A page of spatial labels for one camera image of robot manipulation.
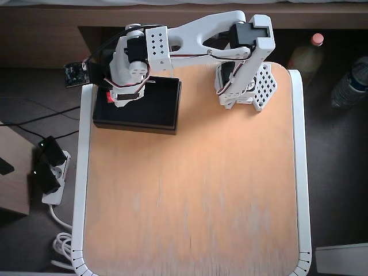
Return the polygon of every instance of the table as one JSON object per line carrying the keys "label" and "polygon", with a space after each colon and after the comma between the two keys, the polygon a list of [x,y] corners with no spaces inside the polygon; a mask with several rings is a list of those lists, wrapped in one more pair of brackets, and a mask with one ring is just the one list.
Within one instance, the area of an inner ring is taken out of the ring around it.
{"label": "table", "polygon": [[29,214],[29,179],[34,146],[12,129],[0,127],[0,208]]}
{"label": "table", "polygon": [[82,89],[72,263],[78,275],[297,275],[311,262],[300,74],[271,65],[265,109],[225,110],[214,67],[182,81],[177,135],[96,128]]}

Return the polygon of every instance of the floor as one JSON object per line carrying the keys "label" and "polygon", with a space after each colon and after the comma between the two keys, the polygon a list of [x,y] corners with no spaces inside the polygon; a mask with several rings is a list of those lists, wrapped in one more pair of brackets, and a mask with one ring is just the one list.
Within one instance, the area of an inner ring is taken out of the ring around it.
{"label": "floor", "polygon": [[[313,252],[319,246],[368,242],[368,101],[349,111],[330,106],[330,92],[351,63],[368,49],[368,32],[323,31],[325,59],[305,90],[306,147],[309,175],[310,220]],[[312,30],[276,30],[277,49],[269,60],[286,65],[295,46]],[[44,106],[63,110],[79,105],[81,90],[65,89],[62,70],[0,69],[0,120],[20,122],[50,114]],[[68,113],[78,118],[78,111]],[[44,136],[62,135],[78,129],[78,121],[55,116],[31,123],[28,129]],[[14,129],[31,143],[37,136]],[[76,149],[78,135],[59,140],[71,156],[62,204],[57,215],[72,223]],[[51,250],[57,233],[64,231],[41,203],[41,192],[32,191],[29,216],[0,213],[0,271],[60,271],[50,264],[59,259]],[[313,259],[309,275],[317,275]]]}

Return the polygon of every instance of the white power strip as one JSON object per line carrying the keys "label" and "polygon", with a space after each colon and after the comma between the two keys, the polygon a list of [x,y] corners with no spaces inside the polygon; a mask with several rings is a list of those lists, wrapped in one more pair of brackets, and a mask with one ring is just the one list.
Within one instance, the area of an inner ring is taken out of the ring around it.
{"label": "white power strip", "polygon": [[68,171],[69,162],[70,162],[70,154],[67,151],[63,151],[65,156],[67,157],[67,160],[59,166],[52,167],[50,166],[50,169],[54,176],[56,177],[56,180],[60,184],[60,187],[58,190],[51,194],[43,194],[42,196],[42,202],[46,204],[52,204],[52,205],[59,205],[62,201],[63,192],[64,192],[64,185],[65,185],[65,177]]}

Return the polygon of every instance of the plastic bottle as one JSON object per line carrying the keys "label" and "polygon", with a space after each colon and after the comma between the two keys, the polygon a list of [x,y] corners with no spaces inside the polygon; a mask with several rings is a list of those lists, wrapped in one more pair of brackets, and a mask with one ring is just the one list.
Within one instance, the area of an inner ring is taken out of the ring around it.
{"label": "plastic bottle", "polygon": [[332,91],[332,106],[348,109],[368,95],[368,56],[358,59]]}
{"label": "plastic bottle", "polygon": [[307,87],[321,66],[323,60],[322,43],[323,35],[315,33],[309,42],[302,43],[294,50],[287,64],[287,69],[299,70],[304,87]]}

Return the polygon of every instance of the pink bottle cap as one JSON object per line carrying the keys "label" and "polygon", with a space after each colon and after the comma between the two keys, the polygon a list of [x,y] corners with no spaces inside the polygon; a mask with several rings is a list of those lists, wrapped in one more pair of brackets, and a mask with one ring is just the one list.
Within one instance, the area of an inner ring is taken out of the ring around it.
{"label": "pink bottle cap", "polygon": [[311,43],[314,45],[314,46],[321,46],[322,43],[323,43],[323,35],[320,34],[320,33],[315,33],[312,38],[311,38]]}

